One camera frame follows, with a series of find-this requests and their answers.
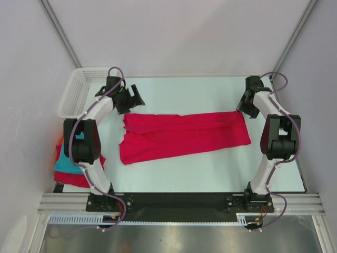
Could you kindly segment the teal folded t shirt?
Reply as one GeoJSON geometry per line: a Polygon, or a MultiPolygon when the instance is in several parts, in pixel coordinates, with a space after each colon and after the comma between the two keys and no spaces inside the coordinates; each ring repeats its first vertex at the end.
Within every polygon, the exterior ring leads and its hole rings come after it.
{"type": "Polygon", "coordinates": [[[80,167],[75,166],[71,163],[70,159],[64,154],[64,143],[62,145],[61,154],[59,160],[55,163],[54,171],[75,174],[75,175],[83,175],[83,171],[80,167]]]}

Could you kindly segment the red folded t shirt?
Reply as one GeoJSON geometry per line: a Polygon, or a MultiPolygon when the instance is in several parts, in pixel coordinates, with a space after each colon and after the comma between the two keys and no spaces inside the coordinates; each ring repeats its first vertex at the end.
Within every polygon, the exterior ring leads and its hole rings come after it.
{"type": "Polygon", "coordinates": [[[75,175],[54,171],[54,180],[63,184],[70,184],[81,188],[89,188],[90,185],[85,175],[75,175]]]}

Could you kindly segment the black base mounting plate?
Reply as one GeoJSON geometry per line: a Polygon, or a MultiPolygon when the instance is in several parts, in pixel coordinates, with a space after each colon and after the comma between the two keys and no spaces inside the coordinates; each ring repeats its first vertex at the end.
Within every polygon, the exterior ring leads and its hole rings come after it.
{"type": "Polygon", "coordinates": [[[115,198],[89,194],[87,212],[126,212],[131,222],[232,222],[238,213],[273,213],[269,194],[231,192],[125,192],[115,198]]]}

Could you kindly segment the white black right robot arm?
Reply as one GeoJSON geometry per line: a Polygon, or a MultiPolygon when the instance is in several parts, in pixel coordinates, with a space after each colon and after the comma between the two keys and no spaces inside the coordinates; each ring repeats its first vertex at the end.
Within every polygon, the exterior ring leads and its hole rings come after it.
{"type": "Polygon", "coordinates": [[[261,77],[251,75],[245,79],[245,92],[236,108],[252,119],[259,114],[265,118],[260,140],[262,160],[243,193],[242,206],[252,213],[273,212],[273,176],[281,165],[296,159],[301,147],[301,117],[290,114],[275,99],[275,92],[264,86],[261,77]]]}

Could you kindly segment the crimson red t shirt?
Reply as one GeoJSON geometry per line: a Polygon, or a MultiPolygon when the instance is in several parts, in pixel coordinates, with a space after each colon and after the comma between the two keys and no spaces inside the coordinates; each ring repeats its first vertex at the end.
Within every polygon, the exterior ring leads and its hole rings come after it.
{"type": "Polygon", "coordinates": [[[124,165],[251,144],[243,115],[237,111],[202,114],[124,116],[120,158],[124,165]]]}

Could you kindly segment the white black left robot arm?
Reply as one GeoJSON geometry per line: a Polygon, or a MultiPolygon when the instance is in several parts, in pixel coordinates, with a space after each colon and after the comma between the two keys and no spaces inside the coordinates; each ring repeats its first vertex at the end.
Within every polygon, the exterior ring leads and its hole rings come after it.
{"type": "Polygon", "coordinates": [[[113,109],[123,115],[139,105],[145,102],[135,84],[129,89],[121,77],[108,76],[106,85],[95,94],[94,103],[78,118],[64,120],[64,154],[81,169],[90,187],[86,211],[107,212],[121,204],[100,161],[98,125],[113,109]]]}

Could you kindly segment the orange folded t shirt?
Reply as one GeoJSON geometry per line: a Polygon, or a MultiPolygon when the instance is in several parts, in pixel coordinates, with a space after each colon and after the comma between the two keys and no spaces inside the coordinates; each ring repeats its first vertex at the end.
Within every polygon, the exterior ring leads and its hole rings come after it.
{"type": "Polygon", "coordinates": [[[64,136],[62,135],[60,137],[60,139],[58,140],[57,142],[57,145],[56,145],[56,155],[55,155],[55,163],[59,160],[60,158],[60,154],[61,154],[61,149],[62,149],[62,145],[64,143],[64,136]]]}

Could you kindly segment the aluminium frame rail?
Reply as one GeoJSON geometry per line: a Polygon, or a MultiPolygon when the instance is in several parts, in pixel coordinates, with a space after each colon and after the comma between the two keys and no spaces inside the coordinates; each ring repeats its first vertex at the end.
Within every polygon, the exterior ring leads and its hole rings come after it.
{"type": "MultiPolygon", "coordinates": [[[[45,193],[42,196],[37,213],[77,213],[85,212],[88,193],[45,193]]],[[[323,216],[325,211],[320,196],[316,194],[285,194],[287,200],[286,215],[323,216]]]]}

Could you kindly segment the white perforated plastic basket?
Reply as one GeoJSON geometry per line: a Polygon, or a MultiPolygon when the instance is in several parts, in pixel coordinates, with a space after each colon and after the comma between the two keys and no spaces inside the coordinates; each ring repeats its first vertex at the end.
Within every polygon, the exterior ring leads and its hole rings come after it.
{"type": "Polygon", "coordinates": [[[78,118],[94,102],[95,94],[106,85],[108,67],[75,69],[58,106],[61,119],[78,118]]]}

